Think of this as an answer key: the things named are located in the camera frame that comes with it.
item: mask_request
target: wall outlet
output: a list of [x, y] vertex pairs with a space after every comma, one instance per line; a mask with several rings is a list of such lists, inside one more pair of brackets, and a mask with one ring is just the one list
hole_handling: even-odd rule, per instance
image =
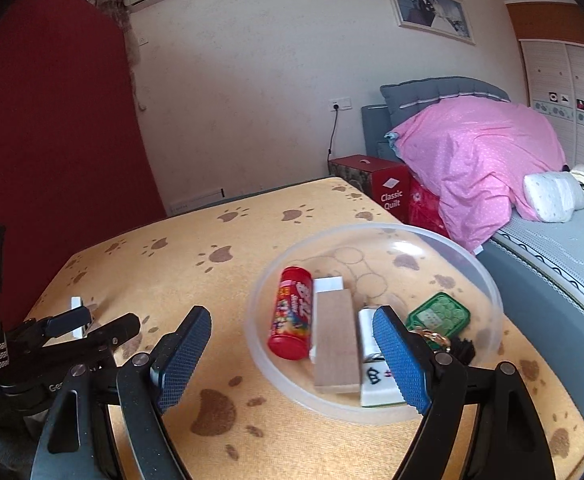
[[179, 200], [177, 202], [172, 202], [169, 204], [169, 216], [176, 216], [183, 213], [187, 213], [188, 211], [192, 211], [192, 209], [197, 209], [199, 207], [203, 207], [214, 202], [219, 202], [225, 198], [225, 191], [223, 188], [210, 191], [203, 195], [193, 196], [191, 198], [187, 198], [185, 200]]
[[329, 110], [334, 111], [334, 105], [339, 105], [339, 111], [341, 110], [351, 110], [352, 109], [352, 99], [349, 97], [339, 97], [338, 99], [329, 100]]

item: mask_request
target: metal screw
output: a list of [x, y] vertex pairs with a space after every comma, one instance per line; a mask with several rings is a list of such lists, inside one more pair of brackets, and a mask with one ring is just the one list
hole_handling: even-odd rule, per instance
[[149, 360], [150, 356], [148, 354], [145, 353], [136, 354], [134, 357], [132, 357], [132, 364], [134, 366], [143, 366], [147, 364]]
[[452, 363], [452, 356], [446, 352], [438, 352], [435, 359], [437, 360], [438, 364], [443, 365], [443, 366], [446, 366], [446, 365]]
[[505, 375], [514, 375], [516, 367], [511, 363], [505, 362], [500, 366], [500, 371], [503, 372]]
[[74, 365], [72, 370], [70, 370], [70, 373], [72, 374], [72, 377], [78, 377], [83, 375], [87, 369], [88, 368], [84, 364]]

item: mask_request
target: paw print tablecloth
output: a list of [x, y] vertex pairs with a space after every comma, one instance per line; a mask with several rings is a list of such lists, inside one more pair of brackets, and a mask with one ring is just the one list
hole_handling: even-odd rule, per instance
[[[258, 275], [293, 244], [357, 222], [398, 221], [338, 178], [288, 187], [166, 219], [75, 254], [32, 309], [58, 314], [81, 296], [104, 324], [128, 312], [141, 332], [115, 357], [123, 363], [172, 332], [194, 304], [206, 306], [213, 333], [181, 402], [164, 416], [190, 474], [197, 479], [389, 479], [419, 420], [359, 426], [331, 420], [284, 397], [259, 372], [243, 335], [249, 292]], [[411, 270], [415, 288], [432, 295], [462, 280], [442, 262]], [[515, 363], [548, 437], [556, 477], [584, 460], [584, 420], [533, 346], [505, 319], [494, 364]], [[118, 408], [111, 408], [128, 478], [139, 478]], [[445, 473], [457, 478], [473, 410], [467, 408]]]

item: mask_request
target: bed headboard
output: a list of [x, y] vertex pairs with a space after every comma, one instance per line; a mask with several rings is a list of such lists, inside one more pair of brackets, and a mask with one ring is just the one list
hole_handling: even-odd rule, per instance
[[364, 106], [361, 115], [366, 155], [386, 160], [399, 159], [390, 148], [385, 134], [441, 99], [474, 95], [509, 102], [509, 96], [500, 88], [461, 76], [431, 77], [398, 85], [383, 85], [381, 94], [386, 104]]

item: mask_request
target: black cable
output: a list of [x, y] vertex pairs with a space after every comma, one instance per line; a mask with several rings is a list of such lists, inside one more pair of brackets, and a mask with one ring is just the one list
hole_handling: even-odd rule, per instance
[[334, 117], [334, 127], [332, 128], [331, 137], [329, 137], [329, 149], [328, 149], [328, 160], [327, 160], [328, 174], [329, 174], [329, 155], [331, 155], [331, 145], [332, 145], [332, 142], [334, 141], [334, 134], [336, 133], [336, 123], [339, 120], [339, 105], [334, 105], [334, 111], [336, 112], [336, 116]]

